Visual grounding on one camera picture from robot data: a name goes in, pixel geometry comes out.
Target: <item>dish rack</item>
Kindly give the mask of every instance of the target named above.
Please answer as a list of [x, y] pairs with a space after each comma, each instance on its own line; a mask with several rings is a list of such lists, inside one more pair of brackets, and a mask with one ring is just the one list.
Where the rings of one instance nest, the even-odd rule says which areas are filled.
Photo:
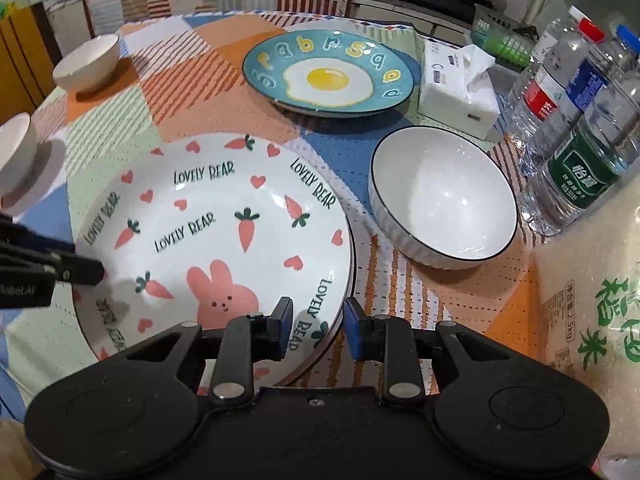
[[523, 25], [494, 10], [476, 4], [471, 41], [495, 57], [501, 65], [521, 72], [530, 63], [533, 42], [513, 30]]

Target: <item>plastic bottle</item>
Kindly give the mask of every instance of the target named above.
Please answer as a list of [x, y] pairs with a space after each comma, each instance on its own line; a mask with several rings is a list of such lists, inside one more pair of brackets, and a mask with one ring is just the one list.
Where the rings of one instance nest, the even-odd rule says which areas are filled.
[[578, 23], [583, 18], [586, 18], [586, 16], [581, 13], [580, 10], [575, 7], [571, 7], [566, 16], [556, 18], [549, 23], [531, 51], [529, 66], [520, 73], [507, 95], [505, 113], [508, 116], [512, 115], [516, 105], [522, 99], [522, 95], [525, 90], [535, 78], [538, 69], [542, 66], [542, 63], [549, 51], [566, 33], [575, 32], [578, 28]]
[[624, 25], [618, 26], [616, 36], [611, 40], [591, 45], [564, 90], [558, 108], [529, 137], [520, 159], [523, 175], [536, 173], [602, 88], [638, 66], [638, 53], [640, 40]]
[[536, 232], [555, 235], [615, 183], [640, 153], [640, 73], [603, 89], [518, 199]]
[[529, 137], [558, 108], [564, 88], [589, 47], [603, 38], [604, 33], [583, 18], [578, 30], [565, 34], [551, 49], [513, 113], [510, 137], [517, 149], [524, 149]]

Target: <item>bowl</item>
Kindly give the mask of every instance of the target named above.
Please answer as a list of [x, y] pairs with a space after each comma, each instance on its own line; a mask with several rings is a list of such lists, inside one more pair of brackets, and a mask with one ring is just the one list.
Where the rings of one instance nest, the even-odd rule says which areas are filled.
[[369, 199], [382, 231], [408, 257], [468, 269], [513, 240], [516, 199], [502, 171], [469, 140], [412, 126], [384, 137], [371, 157]]
[[17, 114], [0, 126], [0, 196], [6, 196], [31, 174], [38, 136], [29, 114]]
[[68, 92], [91, 92], [103, 86], [120, 60], [117, 34], [103, 34], [67, 54], [53, 69], [53, 80]]

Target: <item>table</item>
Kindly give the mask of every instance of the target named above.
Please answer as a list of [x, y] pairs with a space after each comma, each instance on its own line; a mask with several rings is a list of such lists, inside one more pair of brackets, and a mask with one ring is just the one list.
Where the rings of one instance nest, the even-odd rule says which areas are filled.
[[[45, 235], [72, 240], [103, 185], [140, 154], [204, 132], [265, 137], [311, 161], [339, 196], [355, 238], [355, 297], [368, 314], [402, 316], [416, 328], [455, 319], [540, 357], [541, 320], [530, 307], [535, 304], [535, 269], [529, 269], [529, 253], [539, 238], [521, 227], [500, 257], [452, 273], [408, 261], [373, 219], [367, 176], [375, 144], [404, 126], [441, 126], [418, 113], [417, 86], [400, 107], [351, 121], [281, 112], [248, 87], [241, 63], [252, 46], [286, 30], [314, 27], [355, 32], [387, 44], [406, 61], [417, 83], [424, 42], [435, 41], [405, 25], [300, 12], [219, 12], [125, 25], [120, 31], [122, 58], [107, 87], [85, 98], [56, 89], [34, 114], [42, 143], [36, 176], [25, 190], [4, 197], [4, 210]], [[504, 128], [504, 123], [500, 120], [498, 126]], [[477, 142], [518, 192], [524, 181], [513, 147], [505, 140]], [[1, 315], [2, 416], [9, 409], [22, 419], [25, 404], [37, 392], [96, 357], [78, 328], [69, 285], [56, 286], [50, 308]], [[422, 368], [433, 392], [430, 362]], [[379, 364], [356, 364], [339, 333], [296, 384], [376, 385], [380, 371]]]

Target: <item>blue plate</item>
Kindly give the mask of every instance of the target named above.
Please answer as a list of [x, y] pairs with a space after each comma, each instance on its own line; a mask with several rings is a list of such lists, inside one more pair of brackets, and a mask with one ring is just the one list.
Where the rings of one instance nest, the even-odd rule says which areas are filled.
[[244, 58], [248, 83], [301, 113], [360, 114], [399, 105], [414, 89], [409, 67], [377, 41], [334, 30], [297, 30], [269, 38]]

